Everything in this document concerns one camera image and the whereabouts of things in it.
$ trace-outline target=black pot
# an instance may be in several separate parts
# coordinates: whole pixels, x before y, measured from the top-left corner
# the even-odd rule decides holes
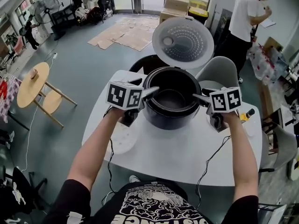
[[[163,67],[151,72],[143,87],[159,86],[159,93],[145,104],[144,115],[154,126],[174,130],[185,126],[199,110],[192,94],[201,95],[198,81],[187,71]]]

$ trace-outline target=inner pot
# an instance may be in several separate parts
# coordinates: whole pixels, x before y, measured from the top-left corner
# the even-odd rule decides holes
[[[179,68],[157,69],[149,74],[145,85],[145,88],[160,87],[159,93],[150,101],[151,108],[163,115],[185,116],[193,113],[199,107],[192,94],[201,94],[200,85],[185,70]]]

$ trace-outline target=white t-shirt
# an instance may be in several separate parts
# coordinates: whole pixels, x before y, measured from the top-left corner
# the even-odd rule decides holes
[[[249,17],[256,17],[259,7],[259,0],[235,0],[235,7],[229,30],[232,35],[250,42],[252,25]]]

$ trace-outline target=round wooden table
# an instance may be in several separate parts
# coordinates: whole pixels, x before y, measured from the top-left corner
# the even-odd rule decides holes
[[[23,79],[17,96],[18,106],[20,108],[25,108],[33,102],[53,121],[58,123],[61,127],[64,127],[51,114],[58,109],[59,105],[61,104],[62,97],[75,105],[77,105],[77,103],[47,82],[50,69],[46,62],[39,63],[33,69],[37,71],[37,75],[31,79],[31,73],[29,72]],[[47,95],[42,92],[44,85],[47,85],[52,89]],[[39,94],[44,96],[43,105],[40,105],[36,100],[36,97]]]

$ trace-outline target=black t-shirt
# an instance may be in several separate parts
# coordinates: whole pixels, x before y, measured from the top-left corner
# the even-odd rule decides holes
[[[171,183],[129,183],[93,217],[90,198],[83,184],[65,181],[43,224],[66,224],[70,212],[82,215],[84,224],[212,224],[187,202],[186,193]],[[233,203],[222,224],[257,224],[257,209],[257,196],[243,197]]]
[[[31,35],[32,34],[32,28],[31,28],[32,23],[30,21],[26,22],[25,29],[26,29],[26,34],[25,35]]]

